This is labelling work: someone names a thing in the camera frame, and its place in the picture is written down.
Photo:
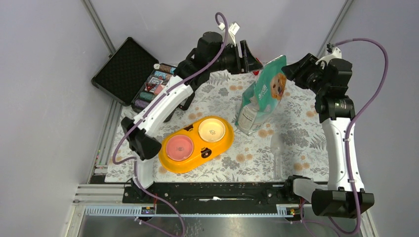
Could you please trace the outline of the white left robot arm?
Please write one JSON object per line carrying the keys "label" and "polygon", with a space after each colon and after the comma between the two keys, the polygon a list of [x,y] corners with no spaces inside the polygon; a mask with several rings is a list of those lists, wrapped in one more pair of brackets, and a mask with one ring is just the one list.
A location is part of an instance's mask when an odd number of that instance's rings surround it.
{"label": "white left robot arm", "polygon": [[137,186],[134,196],[140,202],[147,203],[153,198],[151,170],[153,159],[162,148],[155,136],[176,107],[207,82],[213,72],[227,70],[235,75],[263,68],[245,40],[238,45],[226,41],[227,37],[219,33],[205,32],[197,46],[177,65],[174,76],[163,91],[134,119],[123,119],[124,136],[118,145],[128,141],[135,153],[131,157],[134,161],[133,182]]}

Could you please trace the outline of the clear plastic scoop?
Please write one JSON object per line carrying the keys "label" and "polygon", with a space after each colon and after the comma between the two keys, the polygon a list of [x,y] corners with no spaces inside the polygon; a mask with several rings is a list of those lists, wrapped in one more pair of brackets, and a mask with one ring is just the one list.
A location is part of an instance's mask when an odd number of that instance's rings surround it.
{"label": "clear plastic scoop", "polygon": [[280,133],[274,133],[271,137],[270,151],[273,155],[274,175],[276,180],[282,179],[282,160],[285,151],[285,143]]}

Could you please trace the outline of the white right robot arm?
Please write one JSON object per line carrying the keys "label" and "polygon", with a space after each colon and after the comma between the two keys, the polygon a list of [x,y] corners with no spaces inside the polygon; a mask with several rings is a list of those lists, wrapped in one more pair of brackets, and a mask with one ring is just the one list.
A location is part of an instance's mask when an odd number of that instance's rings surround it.
{"label": "white right robot arm", "polygon": [[352,76],[352,64],[339,53],[318,59],[308,53],[296,63],[282,68],[286,78],[301,89],[315,93],[315,110],[319,115],[329,159],[326,188],[311,179],[292,175],[285,182],[283,196],[296,203],[301,198],[312,205],[317,216],[354,219],[375,203],[367,193],[358,171],[354,144],[355,108],[346,95]]}

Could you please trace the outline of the yellow double pet bowl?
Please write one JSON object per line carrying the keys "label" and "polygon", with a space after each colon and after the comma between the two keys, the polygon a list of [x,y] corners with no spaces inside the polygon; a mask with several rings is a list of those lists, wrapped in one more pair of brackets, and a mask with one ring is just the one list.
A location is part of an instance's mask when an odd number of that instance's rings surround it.
{"label": "yellow double pet bowl", "polygon": [[227,151],[233,141],[227,120],[207,116],[166,137],[158,158],[166,170],[186,173]]}

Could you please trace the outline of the green dog food bag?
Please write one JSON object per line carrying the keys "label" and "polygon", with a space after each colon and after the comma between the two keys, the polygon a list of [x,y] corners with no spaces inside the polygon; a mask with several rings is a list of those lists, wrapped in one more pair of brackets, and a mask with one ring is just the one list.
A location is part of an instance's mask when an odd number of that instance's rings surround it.
{"label": "green dog food bag", "polygon": [[281,102],[286,89],[287,78],[282,68],[287,65],[287,57],[281,55],[264,65],[253,82],[243,93],[235,125],[244,134],[259,130]]}

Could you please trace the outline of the floral table mat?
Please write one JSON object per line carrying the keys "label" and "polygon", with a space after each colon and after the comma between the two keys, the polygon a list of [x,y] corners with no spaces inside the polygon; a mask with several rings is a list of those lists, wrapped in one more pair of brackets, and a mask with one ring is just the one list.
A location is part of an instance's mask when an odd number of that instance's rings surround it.
{"label": "floral table mat", "polygon": [[[206,116],[219,116],[235,123],[242,93],[256,76],[231,75],[216,72],[196,91],[186,111],[176,110],[170,121],[164,123],[157,139],[162,141],[173,132]],[[151,170],[155,182],[248,182],[280,181],[289,175],[303,175],[318,182],[329,176],[327,143],[314,109],[315,96],[287,82],[282,101],[262,127],[246,135],[235,130],[235,139],[229,150],[214,159],[183,174],[167,171],[155,159]],[[271,137],[280,133],[285,143],[282,160],[282,179],[274,175]]]}

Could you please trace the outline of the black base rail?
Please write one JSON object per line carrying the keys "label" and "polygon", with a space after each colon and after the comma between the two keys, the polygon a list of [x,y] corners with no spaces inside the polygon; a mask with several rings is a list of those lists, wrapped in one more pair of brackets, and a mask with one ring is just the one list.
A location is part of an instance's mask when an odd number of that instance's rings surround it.
{"label": "black base rail", "polygon": [[277,207],[296,209],[300,198],[286,195],[283,182],[154,183],[149,196],[134,184],[124,187],[124,204],[149,204],[158,214],[275,214]]}

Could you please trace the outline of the black poker chip case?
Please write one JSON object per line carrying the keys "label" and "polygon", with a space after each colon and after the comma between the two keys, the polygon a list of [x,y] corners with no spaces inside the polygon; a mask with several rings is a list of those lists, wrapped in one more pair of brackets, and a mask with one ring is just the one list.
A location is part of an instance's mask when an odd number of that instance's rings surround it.
{"label": "black poker chip case", "polygon": [[175,67],[159,61],[128,37],[91,83],[123,106],[144,110],[167,87]]}

